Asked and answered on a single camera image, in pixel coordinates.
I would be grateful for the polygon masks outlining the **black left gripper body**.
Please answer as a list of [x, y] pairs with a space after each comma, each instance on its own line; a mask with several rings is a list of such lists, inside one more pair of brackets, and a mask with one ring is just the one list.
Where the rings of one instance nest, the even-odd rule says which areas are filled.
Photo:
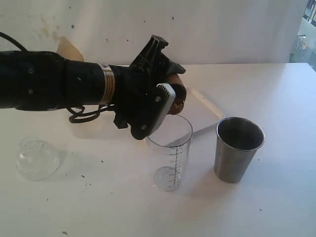
[[110, 66], [115, 77], [115, 92], [111, 103], [115, 107], [114, 124], [117, 128], [127, 128], [133, 122], [140, 121], [137, 116], [148, 113], [154, 122], [149, 125], [142, 122], [140, 125], [157, 129], [166, 117], [171, 104], [162, 102], [161, 108], [151, 112], [150, 103], [159, 102], [156, 96], [151, 99], [149, 93], [157, 88], [157, 84], [166, 83], [168, 76], [173, 74], [173, 62], [162, 53], [167, 46], [165, 39], [152, 35], [128, 67]]

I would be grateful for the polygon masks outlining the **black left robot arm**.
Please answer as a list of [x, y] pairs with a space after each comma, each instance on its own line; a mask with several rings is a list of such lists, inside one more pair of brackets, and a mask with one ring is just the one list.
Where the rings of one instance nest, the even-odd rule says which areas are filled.
[[1, 34], [16, 50], [0, 53], [0, 106], [22, 111], [66, 109], [71, 123], [95, 120], [103, 111], [115, 113], [117, 128], [127, 128], [146, 113], [161, 96], [154, 90], [167, 83], [174, 91], [171, 115], [182, 111], [187, 97], [180, 75], [185, 69], [162, 50], [168, 42], [152, 35], [127, 66], [67, 59], [50, 51], [29, 51], [18, 41]]

